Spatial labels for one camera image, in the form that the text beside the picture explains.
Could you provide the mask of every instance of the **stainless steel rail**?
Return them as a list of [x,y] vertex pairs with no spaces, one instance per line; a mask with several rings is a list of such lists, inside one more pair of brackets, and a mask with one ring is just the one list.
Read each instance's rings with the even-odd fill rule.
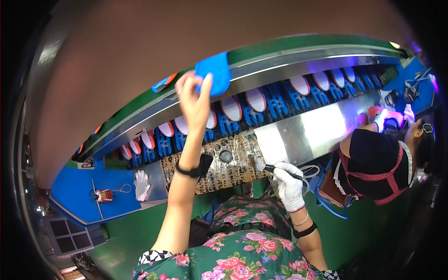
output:
[[[298,75],[347,66],[398,64],[402,56],[399,50],[366,45],[326,45],[276,52],[230,65],[230,87],[212,102]],[[168,92],[85,146],[77,160],[99,160],[111,150],[180,115],[175,92]]]
[[300,165],[335,151],[357,127],[358,115],[381,101],[372,92],[256,128],[261,153],[266,162]]

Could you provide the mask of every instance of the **floral shirt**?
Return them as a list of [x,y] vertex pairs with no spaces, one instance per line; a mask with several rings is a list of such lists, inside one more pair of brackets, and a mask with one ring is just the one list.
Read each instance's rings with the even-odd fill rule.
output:
[[[280,202],[272,198],[258,202],[248,199],[232,197],[215,212],[211,226],[287,224],[286,211]],[[139,264],[134,269],[134,280],[326,279],[290,240],[257,229],[216,233],[202,246],[174,255],[148,251]]]

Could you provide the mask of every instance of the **black wrist strap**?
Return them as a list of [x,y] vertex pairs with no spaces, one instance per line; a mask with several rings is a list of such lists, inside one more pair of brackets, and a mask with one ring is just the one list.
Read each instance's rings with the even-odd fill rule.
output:
[[192,168],[190,171],[182,170],[179,167],[179,162],[176,163],[176,170],[184,175],[188,175],[192,178],[199,178],[207,175],[208,169],[213,161],[213,157],[210,155],[201,155],[201,159],[199,160],[199,166],[197,168]]
[[313,225],[310,226],[308,229],[305,229],[301,232],[298,232],[297,230],[294,229],[293,227],[293,234],[294,236],[299,239],[301,237],[307,236],[308,234],[312,233],[315,229],[317,228],[317,225],[315,222],[313,222]]

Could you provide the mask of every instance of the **glue brush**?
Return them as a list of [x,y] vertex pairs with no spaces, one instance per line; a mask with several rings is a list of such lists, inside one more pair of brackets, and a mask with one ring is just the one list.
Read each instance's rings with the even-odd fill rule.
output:
[[[259,158],[259,157],[256,157],[254,155],[249,155],[249,163],[257,171],[266,170],[266,171],[269,171],[271,173],[274,173],[275,166],[264,163],[263,160],[261,158]],[[291,177],[294,178],[294,179],[303,180],[302,176],[299,176],[297,174],[293,174],[291,172],[288,172],[288,174],[291,175]]]

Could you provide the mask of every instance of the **white cotton glove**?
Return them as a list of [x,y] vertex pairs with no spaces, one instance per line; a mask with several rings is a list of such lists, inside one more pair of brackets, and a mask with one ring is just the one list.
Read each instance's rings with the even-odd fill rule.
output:
[[412,111],[411,104],[406,104],[405,111],[404,111],[403,115],[405,117],[405,120],[408,121],[409,127],[414,124],[415,115],[414,115],[414,112]]
[[151,187],[151,185],[148,184],[148,174],[146,174],[144,170],[138,170],[135,173],[134,185],[135,185],[135,199],[140,202],[145,201],[147,192]]
[[278,182],[280,199],[288,212],[295,212],[305,206],[302,197],[302,180],[294,179],[288,172],[303,176],[302,170],[284,162],[270,162],[275,166],[273,180]]
[[383,133],[384,130],[384,120],[388,117],[387,109],[383,109],[379,115],[376,115],[373,122],[378,125],[378,133]]

